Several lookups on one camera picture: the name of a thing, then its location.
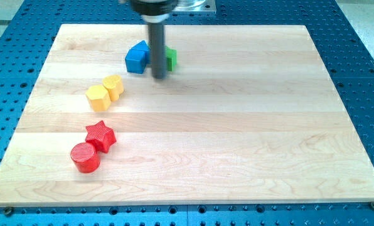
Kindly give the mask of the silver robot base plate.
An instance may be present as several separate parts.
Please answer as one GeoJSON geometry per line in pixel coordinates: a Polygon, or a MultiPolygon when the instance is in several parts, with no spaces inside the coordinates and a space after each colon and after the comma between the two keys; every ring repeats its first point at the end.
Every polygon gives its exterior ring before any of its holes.
{"type": "Polygon", "coordinates": [[[179,0],[173,9],[175,13],[216,13],[215,0],[179,0]]]}

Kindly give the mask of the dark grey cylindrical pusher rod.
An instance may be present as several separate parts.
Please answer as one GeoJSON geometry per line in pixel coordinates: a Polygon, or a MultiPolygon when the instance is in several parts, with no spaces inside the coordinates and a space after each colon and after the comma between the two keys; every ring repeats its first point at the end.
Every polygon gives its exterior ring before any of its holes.
{"type": "Polygon", "coordinates": [[[164,23],[148,23],[147,28],[152,76],[156,79],[162,79],[167,74],[164,23]]]}

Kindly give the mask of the black round end effector mount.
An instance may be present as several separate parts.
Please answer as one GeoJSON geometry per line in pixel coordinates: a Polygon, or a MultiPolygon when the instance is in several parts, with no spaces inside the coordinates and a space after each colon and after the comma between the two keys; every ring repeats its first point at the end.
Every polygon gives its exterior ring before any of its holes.
{"type": "Polygon", "coordinates": [[[133,11],[147,23],[161,23],[177,6],[178,0],[130,0],[133,11]]]}

